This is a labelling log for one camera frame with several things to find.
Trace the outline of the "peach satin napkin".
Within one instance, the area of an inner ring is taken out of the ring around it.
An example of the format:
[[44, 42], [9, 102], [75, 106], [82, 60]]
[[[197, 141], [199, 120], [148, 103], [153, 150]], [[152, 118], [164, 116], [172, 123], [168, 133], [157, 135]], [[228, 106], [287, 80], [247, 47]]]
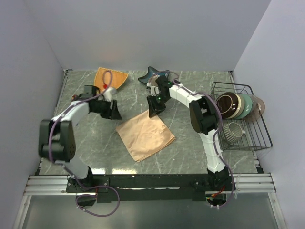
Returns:
[[117, 126], [116, 131], [135, 162], [149, 158], [176, 140], [157, 115], [149, 117], [148, 110]]

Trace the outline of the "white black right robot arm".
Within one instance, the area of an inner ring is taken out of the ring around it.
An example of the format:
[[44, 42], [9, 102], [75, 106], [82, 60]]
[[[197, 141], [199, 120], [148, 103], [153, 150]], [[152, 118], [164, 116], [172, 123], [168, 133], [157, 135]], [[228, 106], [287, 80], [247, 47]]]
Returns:
[[223, 187], [235, 188], [232, 170], [222, 157], [218, 133], [222, 117], [210, 96], [186, 89], [178, 81], [169, 81], [166, 76], [157, 77], [156, 86], [151, 86], [147, 96], [149, 117], [152, 118], [166, 109], [165, 103], [175, 99], [189, 109], [192, 128], [202, 141], [207, 158], [208, 185], [211, 190]]

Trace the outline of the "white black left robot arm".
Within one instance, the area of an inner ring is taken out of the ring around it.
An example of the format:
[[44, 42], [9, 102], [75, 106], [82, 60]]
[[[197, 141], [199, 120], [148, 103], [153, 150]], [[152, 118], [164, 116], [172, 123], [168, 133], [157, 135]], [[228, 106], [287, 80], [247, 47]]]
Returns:
[[91, 168], [75, 157], [74, 128], [90, 113], [99, 114], [104, 119], [121, 120], [117, 101], [112, 98], [115, 93], [114, 87], [107, 86], [100, 91], [97, 86], [85, 85], [83, 93], [75, 95], [63, 112], [40, 122], [39, 156], [62, 166], [84, 192], [94, 188], [94, 179]]

